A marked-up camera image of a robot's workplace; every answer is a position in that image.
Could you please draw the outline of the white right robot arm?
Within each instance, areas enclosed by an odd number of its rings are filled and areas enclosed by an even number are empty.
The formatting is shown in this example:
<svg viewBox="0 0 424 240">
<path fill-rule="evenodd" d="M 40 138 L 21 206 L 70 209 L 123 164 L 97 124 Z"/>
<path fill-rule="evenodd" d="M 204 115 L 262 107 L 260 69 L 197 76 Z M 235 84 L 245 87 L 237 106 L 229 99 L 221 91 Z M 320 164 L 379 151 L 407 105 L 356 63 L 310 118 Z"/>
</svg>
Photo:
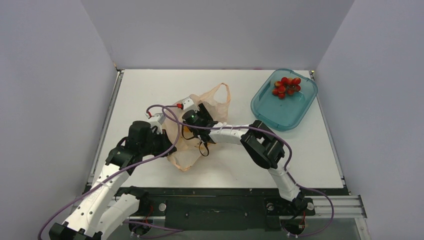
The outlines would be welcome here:
<svg viewBox="0 0 424 240">
<path fill-rule="evenodd" d="M 186 110 L 182 122 L 205 147 L 208 144 L 243 146 L 253 162 L 271 175 L 287 213 L 302 212 L 308 207 L 305 195 L 290 177 L 288 165 L 281 162 L 285 157 L 284 143 L 262 121 L 255 120 L 249 125 L 227 125 L 214 121 L 202 108 Z"/>
</svg>

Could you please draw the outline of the red fake grape bunch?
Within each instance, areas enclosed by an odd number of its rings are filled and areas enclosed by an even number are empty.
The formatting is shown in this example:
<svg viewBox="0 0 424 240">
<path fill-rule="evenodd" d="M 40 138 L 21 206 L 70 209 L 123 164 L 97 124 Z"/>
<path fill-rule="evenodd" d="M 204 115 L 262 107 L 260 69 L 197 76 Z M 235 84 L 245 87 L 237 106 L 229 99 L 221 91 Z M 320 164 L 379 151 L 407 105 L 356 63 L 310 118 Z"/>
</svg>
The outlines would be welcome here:
<svg viewBox="0 0 424 240">
<path fill-rule="evenodd" d="M 293 96 L 295 93 L 301 91 L 301 82 L 300 77 L 282 77 L 281 80 L 274 82 L 271 94 L 279 99 L 284 99 L 286 96 Z"/>
</svg>

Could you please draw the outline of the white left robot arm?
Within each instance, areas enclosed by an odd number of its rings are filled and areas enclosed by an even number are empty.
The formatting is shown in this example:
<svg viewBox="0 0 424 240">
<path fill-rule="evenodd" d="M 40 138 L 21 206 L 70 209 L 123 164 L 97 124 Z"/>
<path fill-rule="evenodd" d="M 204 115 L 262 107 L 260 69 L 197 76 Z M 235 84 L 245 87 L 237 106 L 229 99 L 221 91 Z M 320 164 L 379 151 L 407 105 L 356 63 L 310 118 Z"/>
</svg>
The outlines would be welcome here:
<svg viewBox="0 0 424 240">
<path fill-rule="evenodd" d="M 130 186 L 112 206 L 110 201 L 134 172 L 143 157 L 157 159 L 176 151 L 162 129 L 162 120 L 134 121 L 113 148 L 91 189 L 63 223 L 54 223 L 49 230 L 52 240 L 105 240 L 131 214 L 143 215 L 149 209 L 148 192 Z"/>
</svg>

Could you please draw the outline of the orange translucent plastic bag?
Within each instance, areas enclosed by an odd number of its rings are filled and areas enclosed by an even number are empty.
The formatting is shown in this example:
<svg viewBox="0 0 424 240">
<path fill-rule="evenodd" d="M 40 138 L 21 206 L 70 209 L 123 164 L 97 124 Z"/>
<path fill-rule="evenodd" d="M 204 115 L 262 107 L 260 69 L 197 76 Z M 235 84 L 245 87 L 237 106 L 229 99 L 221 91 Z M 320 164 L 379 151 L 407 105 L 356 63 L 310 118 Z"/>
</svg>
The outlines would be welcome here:
<svg viewBox="0 0 424 240">
<path fill-rule="evenodd" d="M 227 122 L 230 102 L 230 87 L 223 82 L 201 95 L 191 94 L 177 101 L 176 104 L 182 104 L 182 108 L 172 112 L 182 125 L 177 126 L 169 118 L 162 124 L 171 141 L 175 140 L 180 130 L 176 151 L 168 155 L 167 160 L 185 172 L 201 157 L 208 156 L 209 145 L 216 143 L 209 136 L 210 128 Z"/>
</svg>

